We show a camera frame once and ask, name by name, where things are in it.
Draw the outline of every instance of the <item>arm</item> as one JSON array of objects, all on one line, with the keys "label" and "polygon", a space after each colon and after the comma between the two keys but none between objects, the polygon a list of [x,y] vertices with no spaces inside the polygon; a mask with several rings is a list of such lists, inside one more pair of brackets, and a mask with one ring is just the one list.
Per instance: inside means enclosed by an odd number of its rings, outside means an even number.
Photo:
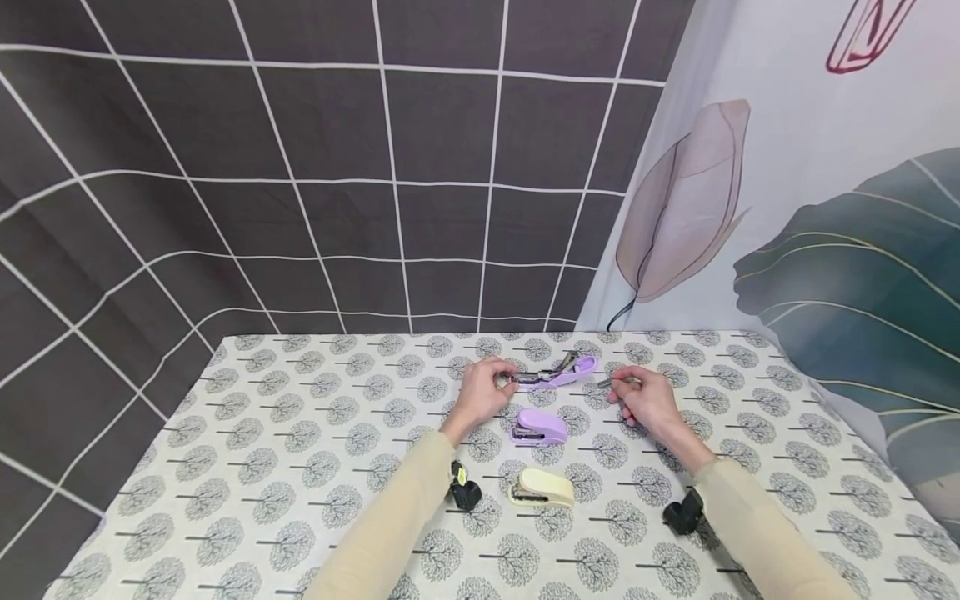
[{"label": "arm", "polygon": [[497,390],[493,378],[515,370],[495,356],[467,367],[460,395],[440,431],[424,435],[407,453],[387,487],[321,567],[303,600],[383,600],[390,594],[420,531],[444,501],[456,447],[516,391],[516,384]]},{"label": "arm", "polygon": [[[767,600],[854,600],[853,590],[797,531],[773,498],[735,461],[719,460],[677,410],[663,375],[642,367],[612,374],[610,402],[642,421],[693,476],[717,538]],[[628,383],[632,377],[639,383]]]}]

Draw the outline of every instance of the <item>red line drawing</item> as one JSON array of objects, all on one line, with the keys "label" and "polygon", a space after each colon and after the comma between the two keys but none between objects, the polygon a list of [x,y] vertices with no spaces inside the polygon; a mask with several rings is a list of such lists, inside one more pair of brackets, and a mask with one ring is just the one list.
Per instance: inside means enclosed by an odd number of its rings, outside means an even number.
[{"label": "red line drawing", "polygon": [[917,0],[853,0],[827,57],[827,71],[859,71],[879,58]]}]

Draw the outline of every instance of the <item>hand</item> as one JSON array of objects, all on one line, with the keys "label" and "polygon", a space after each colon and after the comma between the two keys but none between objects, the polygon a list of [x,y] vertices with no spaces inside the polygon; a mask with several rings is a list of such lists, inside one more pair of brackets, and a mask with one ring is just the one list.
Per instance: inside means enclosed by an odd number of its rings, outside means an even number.
[{"label": "hand", "polygon": [[507,405],[519,386],[510,383],[498,390],[496,376],[501,372],[516,371],[515,365],[493,355],[464,369],[460,395],[440,428],[451,445],[456,447],[474,427],[492,419]]},{"label": "hand", "polygon": [[[626,381],[628,377],[636,382]],[[639,366],[621,367],[611,373],[611,379],[607,401],[612,404],[623,401],[620,413],[627,424],[634,426],[639,421],[657,439],[660,438],[658,431],[686,426],[677,410],[673,388],[660,373]]]},{"label": "hand", "polygon": [[[626,381],[628,377],[636,382]],[[627,424],[633,426],[638,421],[643,423],[661,444],[674,453],[691,475],[716,459],[677,410],[677,400],[666,377],[634,365],[617,369],[611,373],[611,379],[607,400],[611,404],[622,400],[620,414]]]}]

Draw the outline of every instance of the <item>beige sleeve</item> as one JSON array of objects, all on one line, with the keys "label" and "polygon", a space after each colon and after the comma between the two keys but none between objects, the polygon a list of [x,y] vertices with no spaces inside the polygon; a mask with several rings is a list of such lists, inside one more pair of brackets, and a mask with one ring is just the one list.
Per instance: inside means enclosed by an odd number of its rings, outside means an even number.
[{"label": "beige sleeve", "polygon": [[303,600],[384,600],[450,487],[453,447],[425,434],[337,545]]},{"label": "beige sleeve", "polygon": [[717,538],[766,600],[856,600],[850,586],[736,461],[708,463],[693,479]]}]

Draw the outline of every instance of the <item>wrist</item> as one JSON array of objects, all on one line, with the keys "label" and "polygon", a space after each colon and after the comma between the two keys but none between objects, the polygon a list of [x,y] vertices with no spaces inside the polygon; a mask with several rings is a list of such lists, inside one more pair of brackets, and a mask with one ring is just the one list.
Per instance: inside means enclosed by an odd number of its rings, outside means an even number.
[{"label": "wrist", "polygon": [[450,445],[454,448],[460,445],[460,442],[466,439],[472,430],[472,420],[463,411],[458,411],[455,407],[447,415],[444,424],[440,426],[440,432],[446,436]]},{"label": "wrist", "polygon": [[651,433],[677,457],[691,476],[717,458],[683,421],[671,423],[662,430]]}]

